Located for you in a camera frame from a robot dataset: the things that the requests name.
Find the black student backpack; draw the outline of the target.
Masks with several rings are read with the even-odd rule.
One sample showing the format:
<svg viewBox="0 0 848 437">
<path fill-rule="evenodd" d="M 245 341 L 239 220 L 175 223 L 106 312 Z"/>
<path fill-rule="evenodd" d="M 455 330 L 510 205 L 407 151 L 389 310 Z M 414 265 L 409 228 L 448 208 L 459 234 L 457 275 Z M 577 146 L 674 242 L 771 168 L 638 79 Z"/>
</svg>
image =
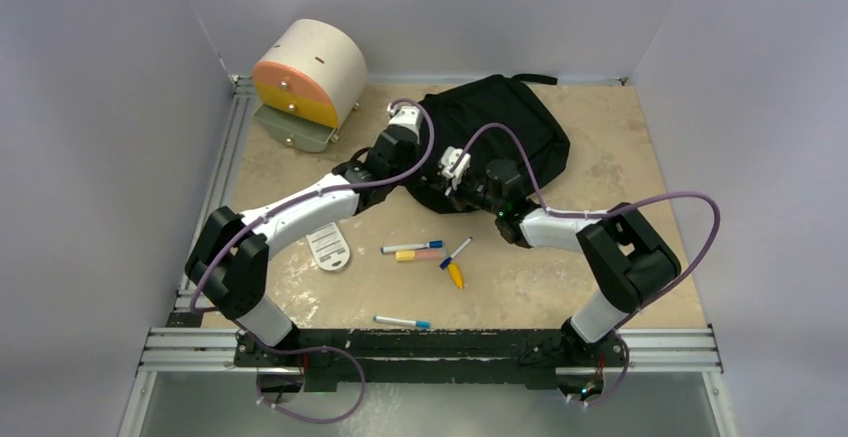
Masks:
<svg viewBox="0 0 848 437">
<path fill-rule="evenodd" d="M 508 127 L 514 136 L 499 129 L 484 131 L 470 147 L 471 162 L 464 182 L 483 178 L 489 162 L 507 159 L 517 164 L 523 180 L 521 193 L 528 196 L 533 187 L 521 151 L 526 153 L 539 187 L 565 171 L 570 139 L 531 90 L 531 83 L 553 86 L 558 79 L 529 73 L 512 77 L 496 74 L 428 94 L 419 102 L 433 121 L 435 144 L 427 162 L 405 182 L 405 189 L 417 203 L 438 214 L 458 211 L 435 186 L 439 160 L 447 148 L 463 148 L 479 128 L 490 123 Z"/>
</svg>

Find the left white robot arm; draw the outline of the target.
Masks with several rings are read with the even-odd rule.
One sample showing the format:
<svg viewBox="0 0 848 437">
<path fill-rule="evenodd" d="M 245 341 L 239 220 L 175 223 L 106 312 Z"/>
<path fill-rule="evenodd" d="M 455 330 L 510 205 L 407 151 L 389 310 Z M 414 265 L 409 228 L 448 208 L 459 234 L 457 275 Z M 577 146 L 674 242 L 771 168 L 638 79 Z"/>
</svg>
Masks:
<svg viewBox="0 0 848 437">
<path fill-rule="evenodd" d="M 315 184 L 273 204 L 237 213 L 214 210 L 184 271 L 214 310 L 250 332 L 272 365 L 297 356 L 297 326 L 266 292 L 269 262 L 306 235 L 385 200 L 432 152 L 434 131 L 391 124 L 374 145 L 336 165 Z"/>
</svg>

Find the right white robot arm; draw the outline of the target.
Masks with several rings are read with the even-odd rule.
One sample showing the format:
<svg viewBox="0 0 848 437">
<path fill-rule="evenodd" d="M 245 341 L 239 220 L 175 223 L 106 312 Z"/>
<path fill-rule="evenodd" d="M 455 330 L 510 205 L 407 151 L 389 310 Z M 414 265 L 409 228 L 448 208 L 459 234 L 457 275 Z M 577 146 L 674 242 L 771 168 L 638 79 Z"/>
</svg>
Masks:
<svg viewBox="0 0 848 437">
<path fill-rule="evenodd" d="M 561 349 L 569 361 L 584 364 L 596 356 L 601 340 L 681 274 L 678 258 L 640 211 L 618 205 L 613 217 L 558 217 L 523 195 L 525 178 L 515 162 L 495 159 L 473 178 L 470 161 L 454 148 L 439 161 L 452 204 L 494 215 L 512 245 L 579 252 L 591 269 L 597 291 L 562 326 Z"/>
</svg>

